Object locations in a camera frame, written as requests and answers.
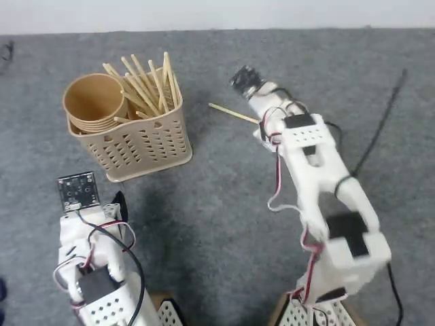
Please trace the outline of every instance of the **white wall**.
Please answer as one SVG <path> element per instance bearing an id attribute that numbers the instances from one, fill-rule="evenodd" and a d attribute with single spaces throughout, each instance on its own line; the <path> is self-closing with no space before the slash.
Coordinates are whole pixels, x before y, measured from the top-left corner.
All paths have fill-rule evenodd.
<path id="1" fill-rule="evenodd" d="M 434 0 L 0 0 L 0 34 L 434 27 Z"/>

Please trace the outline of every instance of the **black cable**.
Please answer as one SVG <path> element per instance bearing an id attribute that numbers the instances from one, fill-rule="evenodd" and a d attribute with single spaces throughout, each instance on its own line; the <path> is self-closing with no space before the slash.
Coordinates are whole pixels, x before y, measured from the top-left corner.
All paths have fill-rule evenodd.
<path id="1" fill-rule="evenodd" d="M 113 241 L 115 241 L 115 243 L 120 246 L 121 248 L 123 248 L 125 250 L 125 252 L 127 252 L 131 259 L 134 261 L 136 267 L 137 267 L 137 271 L 139 272 L 139 276 L 141 278 L 141 290 L 139 293 L 139 299 L 137 301 L 137 305 L 136 305 L 136 309 L 130 319 L 130 321 L 128 322 L 127 326 L 133 326 L 133 323 L 135 322 L 135 319 L 137 318 L 137 315 L 139 314 L 140 310 L 141 310 L 141 306 L 142 306 L 142 301 L 143 301 L 143 296 L 145 295 L 145 274 L 143 273 L 143 269 L 142 269 L 142 265 L 140 263 L 140 261 L 137 259 L 136 255 L 118 238 L 116 238 L 112 233 L 108 232 L 107 230 L 103 229 L 101 226 L 98 226 L 96 224 L 93 223 L 89 223 L 87 221 L 84 220 L 84 218 L 82 217 L 82 215 L 80 214 L 79 211 L 76 211 L 77 215 L 79 216 L 79 218 L 82 220 L 83 223 L 85 223 L 86 225 L 89 225 L 90 227 L 94 228 L 94 230 L 100 231 L 101 233 L 103 233 L 104 235 L 108 236 L 109 238 L 111 238 Z"/>
<path id="2" fill-rule="evenodd" d="M 9 40 L 0 46 L 0 75 L 3 75 L 14 59 L 15 42 Z"/>
<path id="3" fill-rule="evenodd" d="M 324 312 L 322 309 L 319 309 L 319 308 L 313 308 L 313 310 L 320 311 L 322 314 L 324 314 L 325 319 L 326 319 L 325 326 L 329 326 L 329 320 L 328 320 L 329 317 L 328 317 L 328 314 L 326 314 L 326 312 Z"/>
<path id="4" fill-rule="evenodd" d="M 309 113 L 307 107 L 303 103 L 300 103 L 299 101 L 297 101 L 287 88 L 276 87 L 270 91 L 270 93 L 276 93 L 276 92 L 283 92 L 285 95 L 287 95 L 288 99 L 293 101 L 293 103 L 296 104 L 296 106 L 299 109 L 301 109 L 305 114 Z"/>
<path id="5" fill-rule="evenodd" d="M 388 100 L 388 103 L 387 103 L 387 109 L 385 110 L 385 112 L 383 114 L 383 117 L 381 118 L 381 121 L 379 122 L 378 128 L 377 128 L 375 134 L 373 135 L 372 141 L 370 142 L 370 144 L 366 148 L 366 151 L 364 152 L 364 154 L 362 155 L 360 161 L 356 164 L 354 170 L 350 173 L 350 175 L 347 175 L 346 177 L 342 178 L 336 184 L 335 190 L 334 190 L 334 195 L 336 197 L 337 197 L 338 191 L 340 189 L 340 186 L 346 180 L 349 180 L 352 177 L 357 177 L 358 176 L 358 174 L 361 171 L 361 168 L 363 167 L 364 163 L 367 161 L 371 151 L 373 150 L 373 148 L 375 148 L 376 142 L 379 139 L 381 131 L 384 128 L 385 123 L 387 122 L 387 119 L 388 119 L 388 117 L 389 117 L 389 115 L 390 115 L 390 113 L 392 111 L 394 103 L 396 102 L 396 99 L 397 99 L 401 89 L 403 88 L 403 85 L 404 85 L 407 77 L 408 77 L 408 70 L 407 69 L 403 69 L 401 76 L 399 77 L 398 81 L 396 82 L 396 85 L 394 86 L 394 88 L 393 88 L 393 90 L 391 92 L 391 96 L 390 96 L 390 98 Z M 393 294 L 394 294 L 394 297 L 396 299 L 397 306 L 398 306 L 398 309 L 399 309 L 399 317 L 398 317 L 396 326 L 400 326 L 402 324 L 404 309 L 403 309 L 402 301 L 400 300 L 399 293 L 398 293 L 397 288 L 396 288 L 396 282 L 394 280 L 393 270 L 392 270 L 391 263 L 387 264 L 387 269 L 388 269 L 389 281 L 391 283 L 391 289 L 393 290 Z"/>
<path id="6" fill-rule="evenodd" d="M 399 293 L 398 293 L 397 288 L 396 288 L 396 282 L 395 282 L 394 276 L 393 276 L 392 263 L 387 264 L 387 269 L 388 269 L 389 281 L 391 282 L 391 289 L 393 290 L 393 294 L 394 294 L 394 297 L 395 297 L 396 302 L 397 302 L 397 307 L 399 308 L 399 317 L 398 317 L 396 326 L 400 326 L 402 324 L 402 319 L 403 319 L 403 305 L 402 305 L 402 301 L 400 300 L 400 296 L 399 296 Z"/>
<path id="7" fill-rule="evenodd" d="M 343 129 L 338 124 L 335 124 L 334 122 L 325 121 L 325 124 L 328 126 L 331 126 L 335 128 L 338 132 L 338 152 L 340 155 L 342 155 L 343 152 Z"/>
<path id="8" fill-rule="evenodd" d="M 372 152 L 373 148 L 375 148 L 376 142 L 379 139 L 379 136 L 381 134 L 382 129 L 385 126 L 385 123 L 387 122 L 387 119 L 392 111 L 392 108 L 394 106 L 394 103 L 396 102 L 396 99 L 406 81 L 408 77 L 408 70 L 407 69 L 403 69 L 402 70 L 402 74 L 399 77 L 398 81 L 396 82 L 396 85 L 394 86 L 392 92 L 391 92 L 391 96 L 388 100 L 387 103 L 387 109 L 385 110 L 381 121 L 379 122 L 378 128 L 376 129 L 375 134 L 373 135 L 373 138 L 370 142 L 370 144 L 368 145 L 368 147 L 366 148 L 366 150 L 364 151 L 364 154 L 362 155 L 360 161 L 356 164 L 355 168 L 352 170 L 352 172 L 350 173 L 350 176 L 346 176 L 344 178 L 342 178 L 335 186 L 335 190 L 334 190 L 334 194 L 335 196 L 337 196 L 338 191 L 340 186 L 344 183 L 344 181 L 352 178 L 352 177 L 357 177 L 358 174 L 361 171 L 362 166 L 364 165 L 364 163 L 367 161 L 370 153 Z"/>

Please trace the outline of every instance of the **wooden base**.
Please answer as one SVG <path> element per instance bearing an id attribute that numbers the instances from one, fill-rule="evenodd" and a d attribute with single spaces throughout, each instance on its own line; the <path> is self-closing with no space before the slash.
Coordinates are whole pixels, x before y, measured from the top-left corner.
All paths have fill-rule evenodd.
<path id="1" fill-rule="evenodd" d="M 150 297 L 151 297 L 152 304 L 154 305 L 156 310 L 160 308 L 164 300 L 173 299 L 172 294 L 170 294 L 169 292 L 150 293 Z"/>
<path id="2" fill-rule="evenodd" d="M 279 322 L 281 321 L 281 317 L 283 316 L 283 313 L 285 309 L 287 308 L 288 304 L 288 295 L 284 293 L 280 298 L 279 301 L 275 307 L 275 310 L 273 311 L 271 318 L 269 319 L 268 326 L 277 326 Z M 352 318 L 353 322 L 357 326 L 368 326 L 366 322 L 363 321 L 363 319 L 357 315 L 355 310 L 349 306 L 347 302 L 341 302 L 343 307 L 346 309 L 347 313 Z"/>

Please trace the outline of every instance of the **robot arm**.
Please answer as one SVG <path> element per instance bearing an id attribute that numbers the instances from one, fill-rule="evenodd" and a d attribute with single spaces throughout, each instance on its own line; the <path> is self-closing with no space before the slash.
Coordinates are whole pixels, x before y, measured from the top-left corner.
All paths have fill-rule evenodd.
<path id="1" fill-rule="evenodd" d="M 298 192 L 301 223 L 317 241 L 308 270 L 298 281 L 303 304 L 357 293 L 391 259 L 391 252 L 358 180 L 351 177 L 337 187 L 349 171 L 324 120 L 249 67 L 243 67 L 231 84 L 261 119 L 254 136 L 283 158 Z M 349 212 L 325 217 L 319 194 L 334 194 L 336 189 Z"/>
<path id="2" fill-rule="evenodd" d="M 60 218 L 59 264 L 53 277 L 69 294 L 76 315 L 86 326 L 161 326 L 146 290 L 133 321 L 141 287 L 139 275 L 126 270 L 122 248 L 88 224 L 104 228 L 122 242 L 129 229 L 135 239 L 122 221 L 120 205 L 100 205 L 93 173 L 60 178 L 58 187 L 65 214 Z M 176 312 L 171 312 L 173 324 L 181 325 Z"/>

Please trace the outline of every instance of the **plastic basket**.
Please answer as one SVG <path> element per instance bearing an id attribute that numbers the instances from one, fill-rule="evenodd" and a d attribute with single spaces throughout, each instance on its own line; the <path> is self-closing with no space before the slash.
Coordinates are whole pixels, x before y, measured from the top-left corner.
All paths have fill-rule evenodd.
<path id="1" fill-rule="evenodd" d="M 68 120 L 69 132 L 105 169 L 112 182 L 122 182 L 188 162 L 192 147 L 183 115 L 183 98 L 170 112 L 134 120 L 96 134 L 80 134 Z"/>

